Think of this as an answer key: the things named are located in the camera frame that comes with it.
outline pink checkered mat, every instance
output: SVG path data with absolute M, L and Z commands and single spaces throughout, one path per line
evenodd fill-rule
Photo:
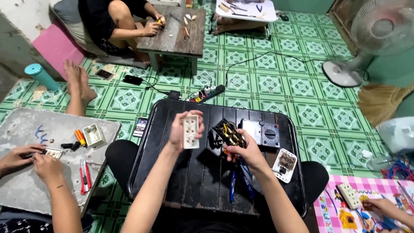
M 345 182 L 356 190 L 362 201 L 387 198 L 401 210 L 413 214 L 396 180 L 331 175 L 325 191 L 313 203 L 320 233 L 376 233 L 383 227 L 411 232 L 400 222 L 377 216 L 363 207 L 348 209 L 336 188 L 336 185 Z M 414 198 L 414 182 L 402 180 L 400 183 Z

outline broom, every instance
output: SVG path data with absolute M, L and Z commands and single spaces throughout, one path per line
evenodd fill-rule
M 358 93 L 359 109 L 375 128 L 382 122 L 394 118 L 398 105 L 413 90 L 414 83 L 409 88 L 369 83 L 362 86 Z

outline fan grille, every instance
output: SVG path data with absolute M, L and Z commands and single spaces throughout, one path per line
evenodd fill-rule
M 389 55 L 414 45 L 414 0 L 368 0 L 356 14 L 351 33 L 374 55 Z

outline pink board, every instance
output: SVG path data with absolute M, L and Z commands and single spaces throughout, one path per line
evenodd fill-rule
M 401 210 L 413 214 L 396 180 L 331 175 L 325 191 L 313 203 L 320 233 L 376 233 L 382 230 L 382 222 L 389 223 L 381 216 L 362 207 L 356 211 L 348 209 L 342 197 L 337 195 L 339 192 L 336 185 L 342 183 L 349 183 L 359 197 L 387 198 Z M 410 195 L 414 193 L 413 182 L 401 180 L 400 183 Z M 400 230 L 405 227 L 398 221 L 391 220 L 391 222 Z
M 79 64 L 84 57 L 82 49 L 58 22 L 43 30 L 32 45 L 65 80 L 63 61 L 69 59 Z

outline electric fan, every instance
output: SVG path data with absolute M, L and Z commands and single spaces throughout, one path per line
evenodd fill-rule
M 352 61 L 327 61 L 322 71 L 339 87 L 356 87 L 359 67 L 374 55 L 391 55 L 414 45 L 414 0 L 368 0 L 352 23 L 353 40 L 361 47 Z

